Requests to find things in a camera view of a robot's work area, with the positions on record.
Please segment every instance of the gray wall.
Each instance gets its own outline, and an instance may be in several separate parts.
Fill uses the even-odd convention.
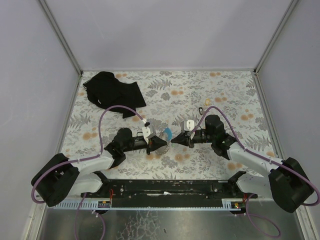
[[[320,1],[303,0],[260,73],[280,142],[320,188]],[[320,231],[320,206],[310,208]]]
[[[77,74],[37,1],[1,1],[0,33],[0,239],[17,240],[31,179],[55,154]]]
[[[254,68],[291,0],[47,0],[81,67]]]

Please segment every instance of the folded black fabric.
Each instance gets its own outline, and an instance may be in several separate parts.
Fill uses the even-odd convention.
[[[89,101],[102,109],[114,105],[124,105],[136,110],[136,108],[146,106],[137,82],[130,84],[120,82],[112,72],[101,71],[85,82],[83,86],[86,88]],[[123,118],[135,115],[133,112],[120,107],[113,108],[110,111],[122,113]]]

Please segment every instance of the flower pattern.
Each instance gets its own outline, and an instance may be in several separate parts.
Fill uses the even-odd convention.
[[[83,83],[98,72],[84,72],[64,138],[62,152],[69,158],[99,152],[98,122],[104,111],[87,98]],[[137,82],[146,107],[140,115],[153,124],[159,136],[170,128],[173,137],[180,133],[180,122],[197,123],[210,105],[219,107],[231,121],[235,132],[248,147],[274,154],[267,122],[262,114],[254,80],[249,71],[142,71],[115,72],[123,83]],[[231,133],[220,116],[227,133]],[[103,146],[110,143],[120,128],[130,128],[134,135],[143,123],[137,116],[122,119],[122,114],[108,112],[101,124]],[[217,156],[210,144],[194,148],[169,143],[162,154],[145,150],[126,152],[118,167],[103,170],[110,179],[228,179],[237,171],[257,174],[248,167]]]

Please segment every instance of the reflective floor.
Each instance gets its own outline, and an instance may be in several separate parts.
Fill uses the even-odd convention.
[[[282,240],[302,240],[295,213],[287,213],[273,201],[250,202],[250,212],[273,220]],[[38,240],[73,240],[75,210],[47,209]],[[105,240],[270,240],[257,231],[246,216],[227,211],[116,211],[102,215]],[[254,219],[268,234],[277,230],[268,222]],[[99,240],[102,223],[88,210],[81,210],[76,226],[80,240]]]

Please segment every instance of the leaf pattern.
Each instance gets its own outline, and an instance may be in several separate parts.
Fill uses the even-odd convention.
[[[101,109],[91,103],[82,84],[97,72],[86,71],[64,138],[62,152],[69,158],[91,155],[99,152],[98,124]],[[123,83],[137,82],[146,102],[146,107],[137,111],[150,121],[161,136],[165,128],[170,128],[172,136],[177,136],[180,123],[194,120],[197,124],[202,117],[198,111],[205,111],[207,99],[210,105],[219,107],[229,118],[242,143],[258,151],[273,152],[256,94],[255,82],[249,71],[143,71],[114,72]],[[229,126],[221,115],[227,133]],[[143,123],[135,117],[122,119],[122,114],[107,112],[101,122],[102,143],[110,143],[120,128],[130,128],[133,135],[141,132]],[[237,171],[257,174],[246,166],[227,161],[217,156],[208,144],[195,144],[194,148],[169,143],[164,151],[150,155],[146,150],[126,152],[126,160],[118,167],[102,172],[111,179],[228,179]]]

